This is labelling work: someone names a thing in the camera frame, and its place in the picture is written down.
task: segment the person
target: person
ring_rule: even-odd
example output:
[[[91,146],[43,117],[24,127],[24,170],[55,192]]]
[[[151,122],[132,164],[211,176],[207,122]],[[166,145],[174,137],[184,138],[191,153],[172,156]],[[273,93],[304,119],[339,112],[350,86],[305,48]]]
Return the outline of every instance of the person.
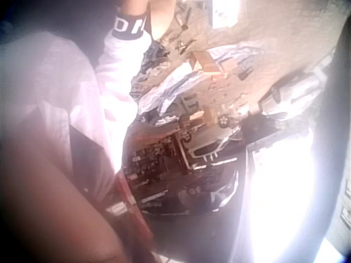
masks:
[[[175,3],[150,2],[154,38],[168,28]],[[119,236],[72,182],[85,142],[98,149],[87,189],[97,202],[121,169],[137,114],[131,79],[151,43],[148,5],[127,0],[116,9],[95,70],[74,42],[49,32],[9,36],[1,45],[1,208],[39,261],[128,261]]]

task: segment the white sleeve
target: white sleeve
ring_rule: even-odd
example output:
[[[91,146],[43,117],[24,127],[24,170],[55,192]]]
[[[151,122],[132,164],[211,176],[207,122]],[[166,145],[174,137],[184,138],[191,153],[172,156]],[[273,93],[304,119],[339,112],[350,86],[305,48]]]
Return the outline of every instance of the white sleeve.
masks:
[[[129,95],[131,80],[139,72],[144,53],[151,44],[150,35],[134,40],[120,40],[112,35],[105,38],[105,50],[100,57],[96,76],[100,89],[105,126],[109,136],[106,149],[115,173],[121,167],[123,141],[126,131],[137,114],[137,104]]]

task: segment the wooden block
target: wooden block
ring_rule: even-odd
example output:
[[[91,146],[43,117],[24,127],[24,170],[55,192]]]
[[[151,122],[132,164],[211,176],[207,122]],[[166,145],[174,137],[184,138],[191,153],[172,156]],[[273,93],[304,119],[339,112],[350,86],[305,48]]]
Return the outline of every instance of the wooden block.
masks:
[[[219,67],[207,51],[192,52],[190,66],[193,70],[202,70],[205,74],[220,74]]]
[[[226,60],[222,61],[220,65],[226,72],[230,72],[237,68],[237,62],[234,58],[227,58]]]

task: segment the black wristband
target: black wristband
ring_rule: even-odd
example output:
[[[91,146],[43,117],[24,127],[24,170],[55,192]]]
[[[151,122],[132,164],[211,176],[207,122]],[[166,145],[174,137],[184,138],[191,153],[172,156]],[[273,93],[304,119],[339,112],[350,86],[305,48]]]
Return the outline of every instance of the black wristband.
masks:
[[[138,39],[143,35],[146,23],[146,12],[142,15],[116,15],[112,35],[121,40]]]

